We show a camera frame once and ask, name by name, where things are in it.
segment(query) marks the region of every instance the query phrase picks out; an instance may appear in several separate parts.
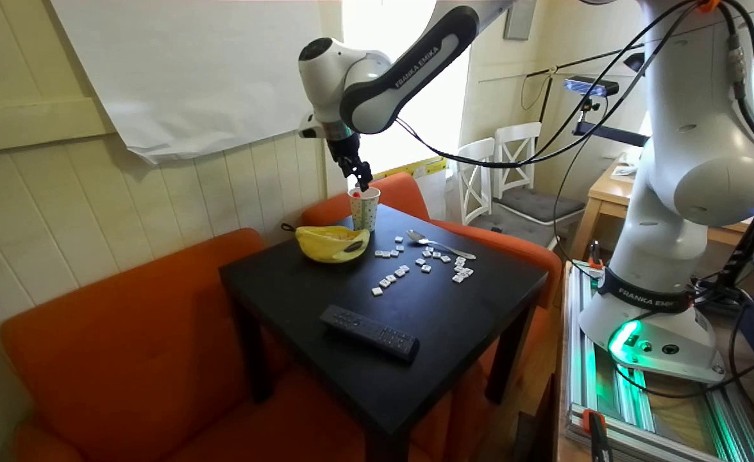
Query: bunch of bananas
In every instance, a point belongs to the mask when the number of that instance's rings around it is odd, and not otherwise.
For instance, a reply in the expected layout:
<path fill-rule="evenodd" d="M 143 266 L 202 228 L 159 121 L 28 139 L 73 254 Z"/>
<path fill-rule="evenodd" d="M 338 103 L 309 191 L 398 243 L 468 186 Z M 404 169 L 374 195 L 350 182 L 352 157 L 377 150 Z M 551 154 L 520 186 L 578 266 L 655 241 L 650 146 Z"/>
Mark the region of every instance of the bunch of bananas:
<path fill-rule="evenodd" d="M 369 245 L 369 228 L 352 231 L 346 225 L 297 225 L 300 252 L 323 263 L 352 261 Z"/>

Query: white cloth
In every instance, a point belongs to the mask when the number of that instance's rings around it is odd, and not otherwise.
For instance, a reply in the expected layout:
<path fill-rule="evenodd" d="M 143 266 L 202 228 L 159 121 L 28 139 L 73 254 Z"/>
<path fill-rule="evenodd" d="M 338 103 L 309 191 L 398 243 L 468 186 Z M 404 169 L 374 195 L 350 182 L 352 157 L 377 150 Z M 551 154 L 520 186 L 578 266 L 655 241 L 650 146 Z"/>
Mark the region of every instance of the white cloth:
<path fill-rule="evenodd" d="M 191 159 L 295 131 L 316 0 L 55 0 L 123 142 Z"/>

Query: window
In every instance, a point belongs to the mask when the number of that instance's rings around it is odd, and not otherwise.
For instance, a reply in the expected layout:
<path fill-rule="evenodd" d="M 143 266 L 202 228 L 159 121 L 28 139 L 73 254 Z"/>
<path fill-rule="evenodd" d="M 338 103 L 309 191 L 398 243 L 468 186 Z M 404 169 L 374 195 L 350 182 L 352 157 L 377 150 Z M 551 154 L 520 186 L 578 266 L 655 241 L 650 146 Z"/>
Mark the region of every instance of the window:
<path fill-rule="evenodd" d="M 425 27 L 434 0 L 342 0 L 345 40 L 357 48 L 381 48 L 398 58 Z M 468 85 L 468 53 L 424 87 L 401 112 L 428 142 L 456 150 Z M 434 154 L 401 126 L 361 135 L 361 157 L 374 173 L 432 159 Z"/>

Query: chair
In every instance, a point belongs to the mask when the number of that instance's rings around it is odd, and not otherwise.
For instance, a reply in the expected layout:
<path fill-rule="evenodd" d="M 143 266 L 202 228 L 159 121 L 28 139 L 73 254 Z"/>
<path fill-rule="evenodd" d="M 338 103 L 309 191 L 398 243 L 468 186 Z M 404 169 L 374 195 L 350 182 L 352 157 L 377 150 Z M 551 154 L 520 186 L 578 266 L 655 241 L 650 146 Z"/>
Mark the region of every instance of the chair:
<path fill-rule="evenodd" d="M 479 139 L 460 146 L 460 157 L 490 162 L 495 157 L 495 139 Z M 490 169 L 479 163 L 455 162 L 460 222 L 475 222 L 493 213 Z"/>
<path fill-rule="evenodd" d="M 527 162 L 536 150 L 542 123 L 502 126 L 495 131 L 495 159 L 497 162 Z M 542 195 L 533 190 L 533 163 L 516 169 L 495 169 L 490 184 L 493 203 L 502 210 L 549 228 L 554 236 L 549 248 L 556 245 L 556 225 L 579 219 L 584 199 L 570 199 L 556 195 Z"/>

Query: table leg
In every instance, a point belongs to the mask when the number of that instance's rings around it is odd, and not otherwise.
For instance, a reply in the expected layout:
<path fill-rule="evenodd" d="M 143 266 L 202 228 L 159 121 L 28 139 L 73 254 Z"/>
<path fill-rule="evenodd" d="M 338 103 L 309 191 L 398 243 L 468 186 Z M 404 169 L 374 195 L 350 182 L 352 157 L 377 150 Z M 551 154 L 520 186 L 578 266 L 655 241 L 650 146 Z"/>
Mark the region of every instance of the table leg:
<path fill-rule="evenodd" d="M 409 459 L 409 431 L 384 436 L 366 431 L 366 462 L 405 462 Z"/>
<path fill-rule="evenodd" d="M 516 321 L 509 323 L 509 327 L 500 334 L 495 364 L 490 370 L 487 388 L 486 388 L 486 394 L 490 402 L 502 402 L 509 373 L 520 344 L 527 340 L 532 314 L 533 314 L 533 302 L 528 305 L 527 313 L 516 314 Z"/>
<path fill-rule="evenodd" d="M 241 335 L 252 397 L 261 402 L 273 394 L 265 335 L 261 335 L 259 321 L 245 305 L 234 305 L 234 317 Z"/>
<path fill-rule="evenodd" d="M 575 243 L 572 243 L 575 258 L 583 258 L 588 243 L 592 241 L 592 232 L 595 232 L 599 217 L 601 217 L 601 204 L 604 204 L 604 199 L 592 199 L 592 196 L 584 203 L 584 213 L 583 213 L 583 219 L 578 225 Z"/>

